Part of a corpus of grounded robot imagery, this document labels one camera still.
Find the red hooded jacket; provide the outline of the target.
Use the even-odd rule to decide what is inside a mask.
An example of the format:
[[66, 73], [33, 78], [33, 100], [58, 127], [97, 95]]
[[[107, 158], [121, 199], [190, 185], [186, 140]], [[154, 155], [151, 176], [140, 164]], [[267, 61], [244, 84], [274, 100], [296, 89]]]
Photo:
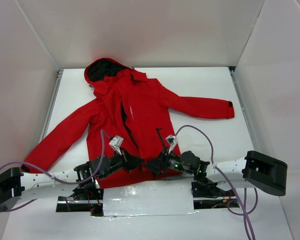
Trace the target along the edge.
[[169, 109], [201, 119], [232, 119], [229, 100], [179, 96], [158, 79], [110, 59], [101, 58], [84, 71], [94, 99], [60, 122], [26, 157], [21, 170], [38, 174], [48, 170], [87, 133], [88, 158], [111, 157], [112, 148], [102, 143], [101, 131], [123, 138], [122, 147], [146, 162], [163, 150], [161, 139], [174, 133]]

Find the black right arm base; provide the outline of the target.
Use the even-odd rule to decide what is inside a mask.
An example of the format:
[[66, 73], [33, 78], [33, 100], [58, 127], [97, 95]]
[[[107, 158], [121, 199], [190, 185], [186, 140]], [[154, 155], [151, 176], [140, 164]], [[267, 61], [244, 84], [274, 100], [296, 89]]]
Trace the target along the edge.
[[233, 190], [224, 191], [215, 185], [203, 186], [197, 182], [192, 182], [191, 194], [195, 210], [239, 208]]

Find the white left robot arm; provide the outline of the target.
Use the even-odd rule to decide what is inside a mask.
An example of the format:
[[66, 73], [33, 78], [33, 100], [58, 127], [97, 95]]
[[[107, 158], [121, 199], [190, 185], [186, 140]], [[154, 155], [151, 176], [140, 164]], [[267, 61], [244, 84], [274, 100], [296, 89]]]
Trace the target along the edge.
[[120, 170], [129, 174], [144, 162], [122, 149], [112, 157], [99, 156], [94, 161], [55, 173], [28, 173], [18, 167], [9, 168], [0, 174], [0, 213], [10, 212], [23, 202], [49, 197], [98, 201], [103, 193], [99, 180]]

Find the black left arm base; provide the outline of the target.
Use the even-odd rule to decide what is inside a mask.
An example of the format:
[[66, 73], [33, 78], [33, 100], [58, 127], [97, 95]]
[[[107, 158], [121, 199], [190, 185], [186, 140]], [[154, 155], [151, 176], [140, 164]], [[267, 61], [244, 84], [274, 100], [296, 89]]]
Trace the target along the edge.
[[102, 217], [104, 190], [89, 188], [76, 190], [71, 196], [59, 196], [56, 204], [57, 213], [87, 212], [93, 217]]

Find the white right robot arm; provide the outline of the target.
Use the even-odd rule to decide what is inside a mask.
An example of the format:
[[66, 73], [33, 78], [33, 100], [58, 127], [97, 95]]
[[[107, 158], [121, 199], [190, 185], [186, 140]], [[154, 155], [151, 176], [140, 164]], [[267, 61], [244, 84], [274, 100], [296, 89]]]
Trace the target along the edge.
[[180, 156], [162, 152], [144, 167], [156, 175], [168, 170], [192, 175], [213, 196], [232, 188], [257, 188], [273, 196], [286, 195], [288, 165], [254, 150], [248, 151], [245, 157], [219, 163], [203, 161], [191, 151]]

